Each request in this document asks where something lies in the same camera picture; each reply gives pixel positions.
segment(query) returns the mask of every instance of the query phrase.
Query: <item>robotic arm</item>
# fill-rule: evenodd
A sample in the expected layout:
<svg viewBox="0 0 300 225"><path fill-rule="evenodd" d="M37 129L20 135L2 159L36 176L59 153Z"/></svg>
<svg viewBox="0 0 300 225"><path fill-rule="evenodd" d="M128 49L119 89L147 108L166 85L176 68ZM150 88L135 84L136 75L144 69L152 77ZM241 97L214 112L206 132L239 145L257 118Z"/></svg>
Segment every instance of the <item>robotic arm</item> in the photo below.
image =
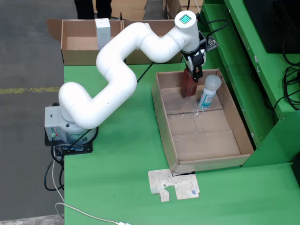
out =
<svg viewBox="0 0 300 225"><path fill-rule="evenodd" d="M124 59L135 49L142 50L149 59L157 63L167 62L178 52L182 52L187 68L195 81L202 76L201 65L205 62L206 39L198 31L196 15L191 11L182 11L175 17L175 27L165 36L159 38L145 23L133 23L112 39L97 56L96 66L108 85L94 98L83 86L67 82L59 91L60 107L57 109L62 130L62 141L72 143L76 138L65 135L80 136L87 129L92 129L88 142L95 134L95 128L119 108L135 91L136 76L124 63ZM58 138L53 130L47 131L49 140Z"/></svg>

